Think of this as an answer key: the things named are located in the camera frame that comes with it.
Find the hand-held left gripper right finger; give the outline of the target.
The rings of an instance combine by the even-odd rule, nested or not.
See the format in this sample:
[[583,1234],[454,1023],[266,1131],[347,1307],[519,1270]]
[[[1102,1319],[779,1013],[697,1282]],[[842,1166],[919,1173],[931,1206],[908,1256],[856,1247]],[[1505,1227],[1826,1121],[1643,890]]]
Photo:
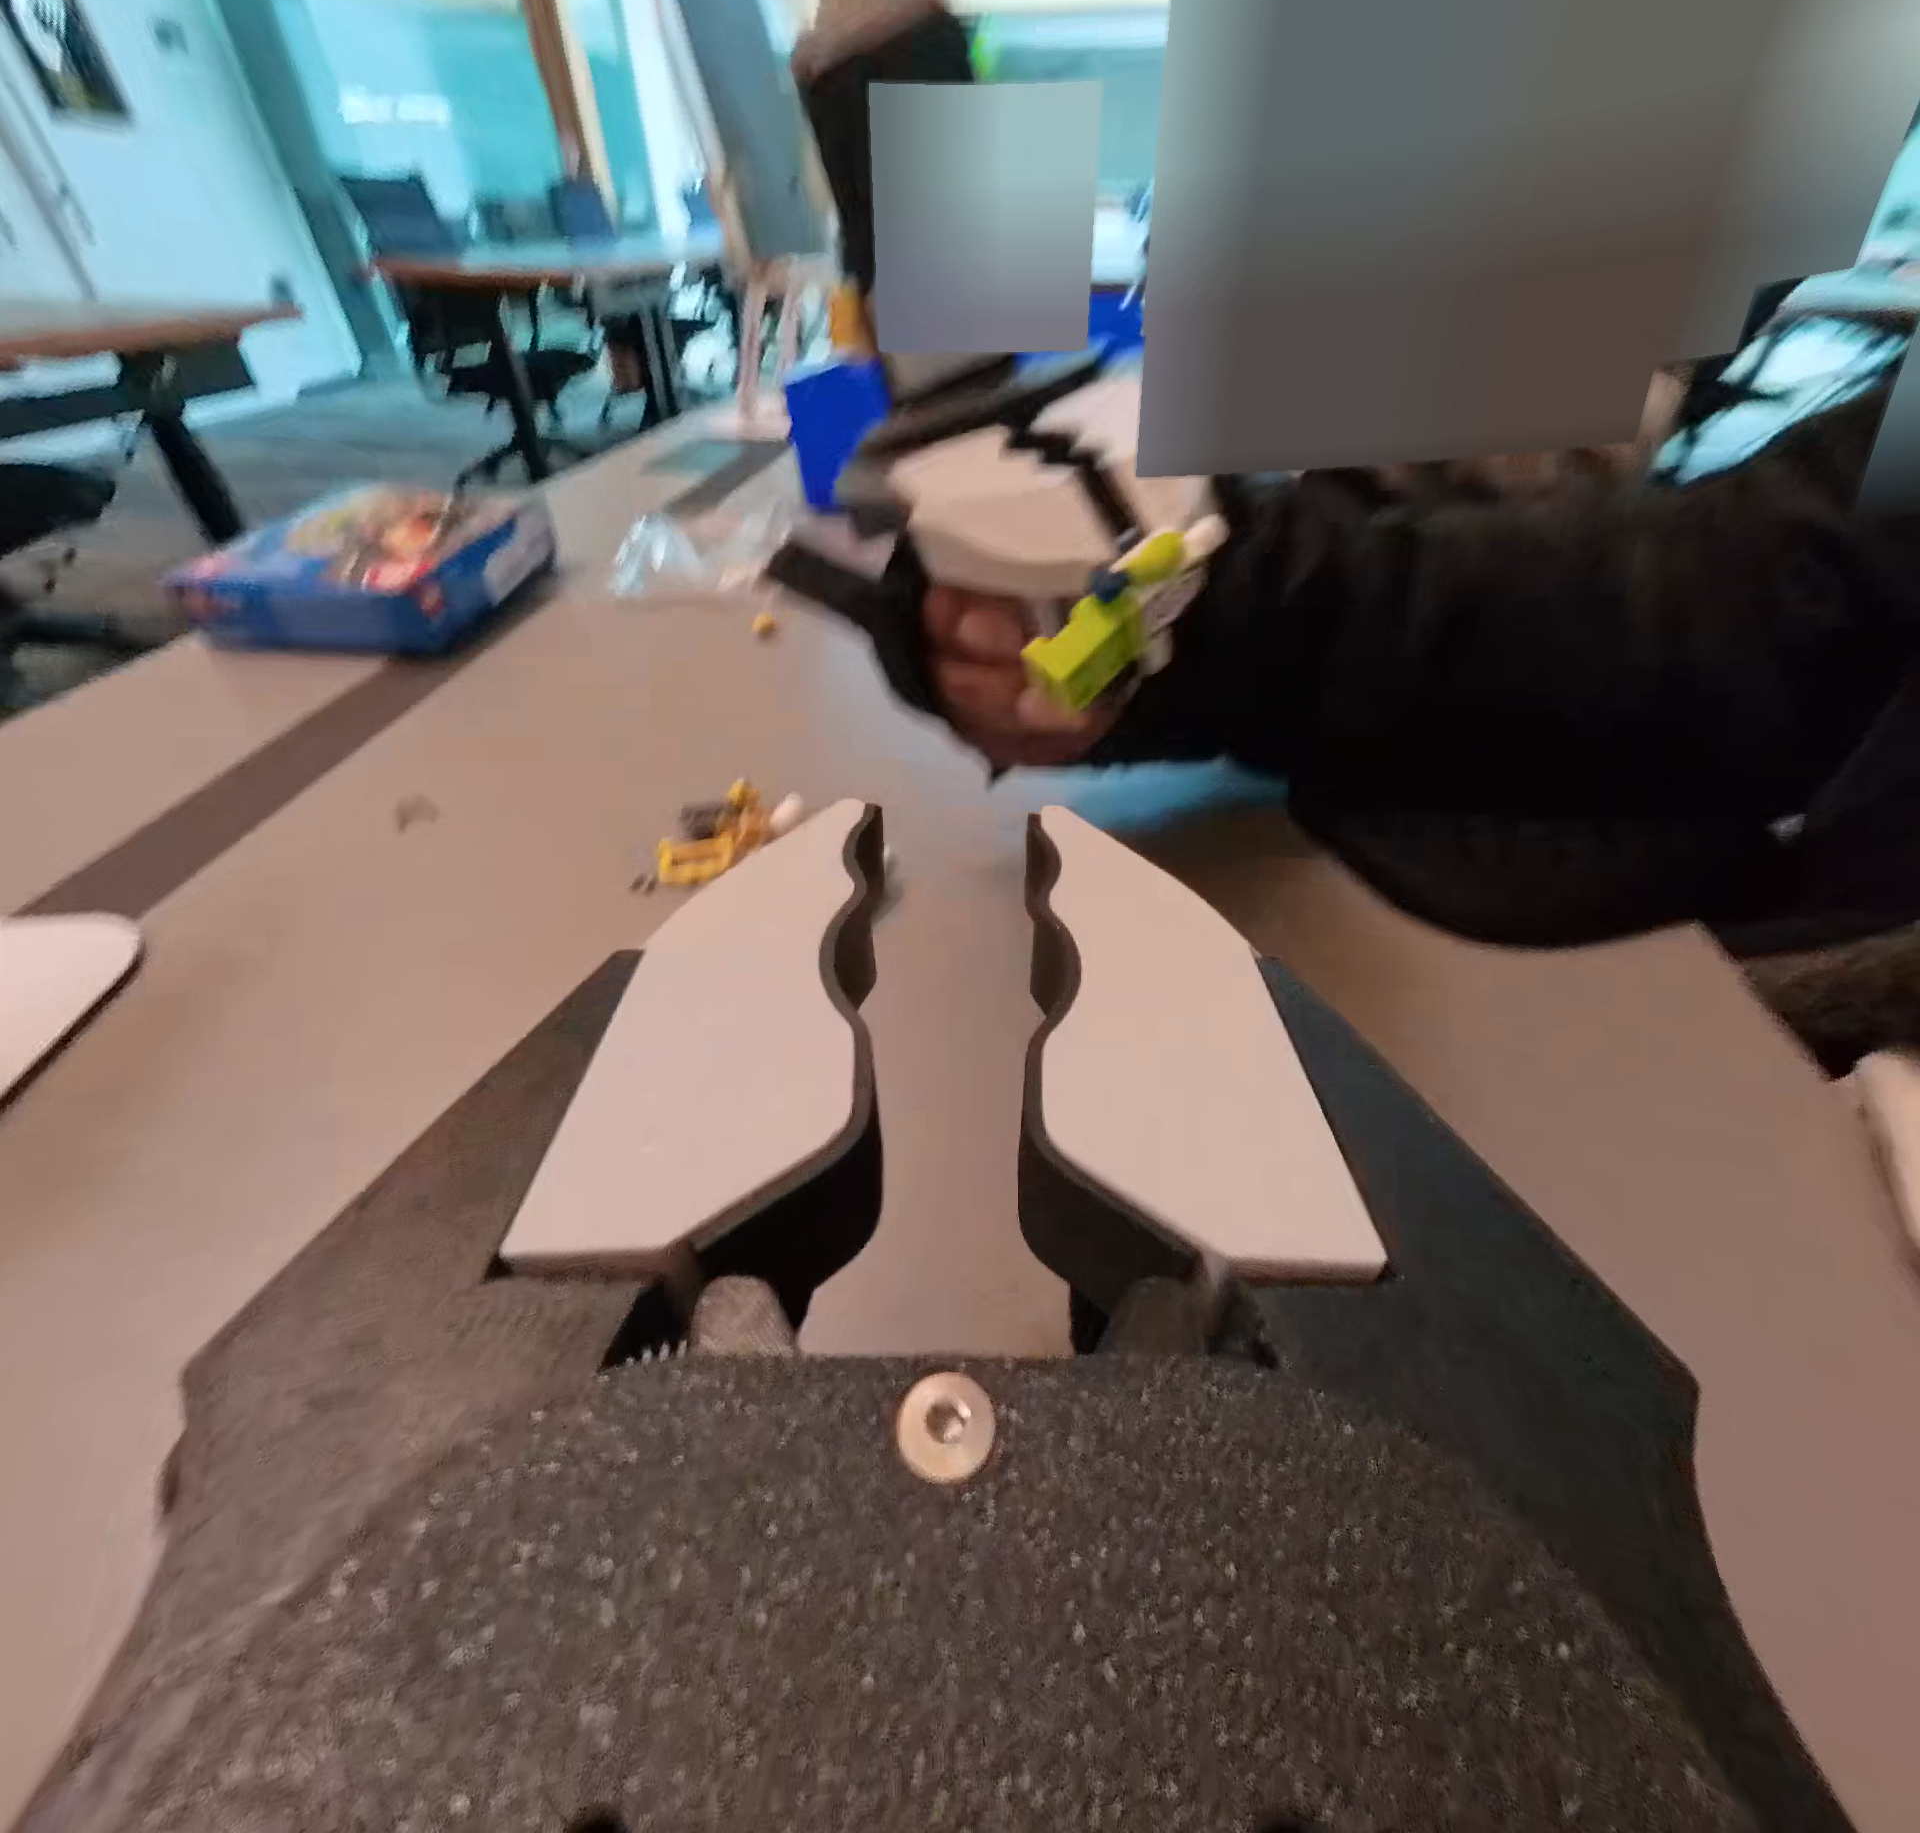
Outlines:
[[1369,1288],[1383,1234],[1252,941],[1067,806],[1027,821],[1041,1023],[1025,1057],[1025,1242],[1107,1322],[1142,1282]]

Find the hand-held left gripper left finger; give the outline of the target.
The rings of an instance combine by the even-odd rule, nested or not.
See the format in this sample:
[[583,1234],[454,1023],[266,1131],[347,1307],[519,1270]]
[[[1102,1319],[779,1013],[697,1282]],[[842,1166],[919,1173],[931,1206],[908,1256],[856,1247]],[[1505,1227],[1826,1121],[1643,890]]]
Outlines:
[[691,1315],[752,1278],[792,1326],[880,1219],[882,814],[838,801],[688,895],[638,963],[512,1218],[518,1275],[635,1280]]

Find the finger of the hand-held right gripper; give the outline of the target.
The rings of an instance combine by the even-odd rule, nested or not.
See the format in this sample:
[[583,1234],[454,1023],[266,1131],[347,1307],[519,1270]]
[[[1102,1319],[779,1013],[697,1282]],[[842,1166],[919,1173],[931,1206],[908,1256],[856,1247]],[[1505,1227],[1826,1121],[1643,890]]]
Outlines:
[[1116,557],[1121,536],[1190,528],[1210,512],[1201,474],[1142,474],[1127,452],[1091,464],[1121,502],[1104,516],[1076,462],[1004,446],[940,446],[898,462],[906,536],[928,581],[1018,600],[1071,600]]
[[848,456],[848,501],[892,502],[892,474],[906,455],[972,431],[1022,431],[1056,399],[1102,376],[1102,354],[1048,354],[983,365],[945,389],[908,399],[867,429]]

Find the white lime lego minifigure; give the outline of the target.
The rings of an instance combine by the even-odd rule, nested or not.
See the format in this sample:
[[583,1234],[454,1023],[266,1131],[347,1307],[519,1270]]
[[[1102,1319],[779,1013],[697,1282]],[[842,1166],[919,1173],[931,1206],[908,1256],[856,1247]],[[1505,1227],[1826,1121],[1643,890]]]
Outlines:
[[1164,666],[1172,626],[1203,591],[1228,536],[1216,512],[1187,528],[1136,534],[1094,572],[1058,629],[1025,645],[1027,686],[1062,712],[1087,712],[1135,673]]

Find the yellow lego hand truck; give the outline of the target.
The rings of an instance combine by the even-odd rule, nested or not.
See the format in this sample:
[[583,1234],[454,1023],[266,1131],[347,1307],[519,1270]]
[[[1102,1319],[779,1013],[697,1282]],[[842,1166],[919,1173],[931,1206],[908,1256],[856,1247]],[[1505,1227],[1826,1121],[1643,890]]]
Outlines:
[[770,808],[750,781],[735,781],[713,800],[684,805],[657,845],[654,883],[697,888],[726,877],[770,837]]

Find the person's right forearm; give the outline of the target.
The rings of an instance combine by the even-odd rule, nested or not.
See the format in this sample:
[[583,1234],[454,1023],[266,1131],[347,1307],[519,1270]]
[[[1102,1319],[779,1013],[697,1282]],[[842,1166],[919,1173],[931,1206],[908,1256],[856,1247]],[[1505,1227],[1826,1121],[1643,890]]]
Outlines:
[[1094,762],[1228,761],[1462,937],[1915,922],[1915,509],[1892,367],[1694,480],[1310,473],[1252,501]]

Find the blue lego box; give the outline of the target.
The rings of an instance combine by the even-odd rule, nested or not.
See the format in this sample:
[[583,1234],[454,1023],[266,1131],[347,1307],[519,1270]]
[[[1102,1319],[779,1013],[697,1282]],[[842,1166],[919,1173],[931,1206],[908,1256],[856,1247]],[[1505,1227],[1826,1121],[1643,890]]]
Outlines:
[[555,562],[538,494],[385,482],[182,562],[162,589],[222,649],[434,658],[484,630]]

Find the person's right hand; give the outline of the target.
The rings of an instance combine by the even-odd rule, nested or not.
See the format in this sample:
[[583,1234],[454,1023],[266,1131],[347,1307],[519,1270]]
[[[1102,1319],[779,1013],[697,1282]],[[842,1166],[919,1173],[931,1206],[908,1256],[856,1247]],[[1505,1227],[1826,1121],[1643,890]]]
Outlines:
[[1022,599],[934,584],[921,629],[936,710],[993,779],[1087,761],[1121,717],[1123,697],[1073,712],[1031,686]]

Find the clear plastic bag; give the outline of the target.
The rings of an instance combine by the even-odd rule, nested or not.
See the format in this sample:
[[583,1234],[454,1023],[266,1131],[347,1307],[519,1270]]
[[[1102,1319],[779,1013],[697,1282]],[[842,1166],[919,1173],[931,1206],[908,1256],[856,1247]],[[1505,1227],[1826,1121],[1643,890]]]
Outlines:
[[608,562],[608,596],[658,605],[767,591],[770,566],[806,521],[798,501],[726,502],[695,516],[638,516]]

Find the black office chair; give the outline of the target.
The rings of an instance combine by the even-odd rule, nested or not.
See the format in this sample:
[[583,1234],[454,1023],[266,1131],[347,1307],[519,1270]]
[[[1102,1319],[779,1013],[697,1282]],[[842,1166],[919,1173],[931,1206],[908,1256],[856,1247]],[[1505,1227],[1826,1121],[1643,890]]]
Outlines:
[[470,268],[470,238],[417,173],[338,173],[338,188],[364,233],[368,274],[395,298],[417,376],[508,418],[508,438],[470,462],[458,487],[496,480],[510,462],[529,480],[587,462],[592,448],[566,429],[561,407],[594,356],[544,341],[546,280]]

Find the person's pale printed shirt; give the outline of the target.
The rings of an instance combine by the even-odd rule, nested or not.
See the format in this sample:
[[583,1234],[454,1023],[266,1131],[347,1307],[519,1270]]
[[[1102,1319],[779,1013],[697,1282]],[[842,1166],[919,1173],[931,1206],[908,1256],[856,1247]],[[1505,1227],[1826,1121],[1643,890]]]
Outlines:
[[1914,1259],[1918,1256],[1918,1054],[1883,1048],[1859,1057],[1844,1078],[1874,1157],[1879,1181],[1899,1218]]

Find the wooden desk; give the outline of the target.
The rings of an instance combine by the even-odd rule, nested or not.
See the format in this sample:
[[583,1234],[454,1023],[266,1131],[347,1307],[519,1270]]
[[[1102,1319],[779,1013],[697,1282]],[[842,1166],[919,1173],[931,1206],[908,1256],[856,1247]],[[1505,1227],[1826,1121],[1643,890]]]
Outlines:
[[240,536],[246,524],[228,482],[187,423],[185,407],[200,393],[187,383],[185,361],[196,352],[235,350],[252,328],[299,320],[302,305],[288,298],[238,305],[11,298],[3,305],[3,373],[114,361],[106,415],[138,415],[201,540],[222,546]]

